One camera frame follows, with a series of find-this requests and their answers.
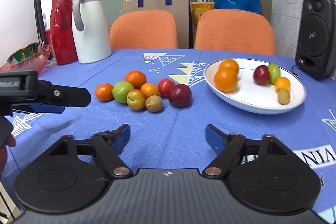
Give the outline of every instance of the chair backrest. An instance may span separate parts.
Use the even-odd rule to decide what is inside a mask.
[[[276,54],[273,30],[267,19],[233,9],[214,9],[203,14],[197,25],[195,48]]]
[[[165,10],[145,10],[119,16],[110,31],[110,47],[177,48],[174,16]]]

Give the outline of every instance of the black speaker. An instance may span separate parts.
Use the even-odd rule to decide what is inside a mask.
[[[321,80],[336,65],[336,3],[334,0],[303,0],[296,64]]]

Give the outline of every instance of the ribbed gray surface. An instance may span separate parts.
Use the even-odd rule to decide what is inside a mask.
[[[15,224],[322,224],[313,212],[269,216],[242,206],[197,169],[140,169],[115,181],[94,205],[68,215],[25,213]]]

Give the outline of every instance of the speaker logo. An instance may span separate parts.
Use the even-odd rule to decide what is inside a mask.
[[[308,35],[309,39],[312,39],[316,36],[316,33],[315,32],[312,32]]]

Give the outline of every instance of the blue tablecloth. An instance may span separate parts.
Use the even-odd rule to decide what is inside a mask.
[[[260,115],[240,110],[219,99],[207,86],[203,70],[225,58],[252,58],[274,62],[291,70],[294,60],[239,52],[189,50],[117,50],[93,64],[78,62],[56,66],[41,79],[56,85],[80,86],[94,94],[98,84],[122,81],[131,70],[141,70],[148,82],[163,78],[188,84],[190,107],[177,109],[164,100],[164,111],[132,111],[116,101],[102,103],[95,96],[86,108],[67,108],[63,114],[30,114],[9,118],[15,125],[17,146],[11,148],[2,183],[14,197],[13,184],[20,170],[65,134],[88,139],[94,133],[128,123],[131,140],[121,154],[133,170],[138,168],[199,168],[215,158],[205,140],[213,124],[223,132],[238,132],[248,139],[274,134],[321,177],[322,189],[314,211],[330,223],[336,221],[336,81],[315,81],[297,69],[307,98],[295,110],[280,115]]]

